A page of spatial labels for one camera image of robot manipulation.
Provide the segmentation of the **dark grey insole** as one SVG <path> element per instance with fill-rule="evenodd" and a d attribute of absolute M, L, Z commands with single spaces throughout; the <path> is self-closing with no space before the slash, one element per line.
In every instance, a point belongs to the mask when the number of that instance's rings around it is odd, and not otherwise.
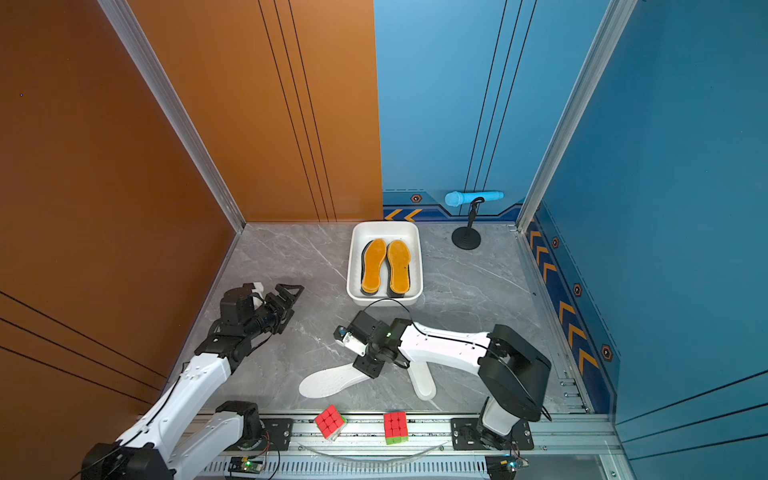
<path fill-rule="evenodd" d="M 391 298 L 405 297 L 411 288 L 410 266 L 394 266 L 388 264 L 387 294 Z"/>
<path fill-rule="evenodd" d="M 360 290 L 361 293 L 365 296 L 374 296 L 379 291 L 380 284 L 379 283 L 365 283 L 363 282 L 361 284 Z"/>

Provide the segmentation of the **yellow insole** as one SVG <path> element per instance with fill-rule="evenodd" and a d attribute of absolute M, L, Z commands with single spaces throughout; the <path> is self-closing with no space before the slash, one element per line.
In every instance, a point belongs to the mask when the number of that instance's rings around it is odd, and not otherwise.
<path fill-rule="evenodd" d="M 404 297 L 410 290 L 410 261 L 410 250 L 404 241 L 394 240 L 389 244 L 387 249 L 388 291 L 392 297 Z"/>
<path fill-rule="evenodd" d="M 377 238 L 366 244 L 361 254 L 361 284 L 379 283 L 381 288 L 381 267 L 386 259 L 387 243 Z"/>

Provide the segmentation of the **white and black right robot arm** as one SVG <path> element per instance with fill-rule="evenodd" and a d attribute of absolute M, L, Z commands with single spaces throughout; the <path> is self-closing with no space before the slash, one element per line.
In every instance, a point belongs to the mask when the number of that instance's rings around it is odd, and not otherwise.
<path fill-rule="evenodd" d="M 544 399 L 552 364 L 512 328 L 462 333 L 427 327 L 411 319 L 391 323 L 361 310 L 334 339 L 356 353 L 352 371 L 378 377 L 387 363 L 408 372 L 414 391 L 426 399 L 436 392 L 429 372 L 442 365 L 478 377 L 488 390 L 469 443 L 490 449 L 534 448 L 530 424 L 551 416 Z"/>

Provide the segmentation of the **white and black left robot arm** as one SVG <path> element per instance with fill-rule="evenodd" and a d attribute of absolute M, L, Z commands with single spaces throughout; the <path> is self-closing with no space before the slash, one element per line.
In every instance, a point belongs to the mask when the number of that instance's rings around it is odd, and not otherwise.
<path fill-rule="evenodd" d="M 258 407 L 226 401 L 206 425 L 183 436 L 208 399 L 257 349 L 285 330 L 304 288 L 279 283 L 265 291 L 259 282 L 226 291 L 219 317 L 191 360 L 161 398 L 112 443 L 96 444 L 84 457 L 79 479 L 194 479 L 230 446 L 269 446 Z"/>

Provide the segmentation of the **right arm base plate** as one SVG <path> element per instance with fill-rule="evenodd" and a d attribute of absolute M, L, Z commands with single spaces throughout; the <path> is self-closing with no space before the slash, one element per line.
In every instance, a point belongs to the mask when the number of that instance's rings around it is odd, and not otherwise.
<path fill-rule="evenodd" d="M 483 427 L 478 418 L 452 418 L 450 421 L 453 449 L 468 450 L 533 450 L 535 445 L 529 423 L 518 420 L 509 434 L 502 436 Z"/>

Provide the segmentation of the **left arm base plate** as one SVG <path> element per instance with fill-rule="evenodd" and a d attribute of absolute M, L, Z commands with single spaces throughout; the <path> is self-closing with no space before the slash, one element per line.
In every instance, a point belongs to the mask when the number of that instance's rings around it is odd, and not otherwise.
<path fill-rule="evenodd" d="M 270 451 L 287 451 L 291 442 L 294 420 L 292 418 L 267 417 L 262 418 L 261 437 L 258 440 L 239 440 L 224 449 L 225 452 L 242 452 L 243 454 L 263 453 Z"/>

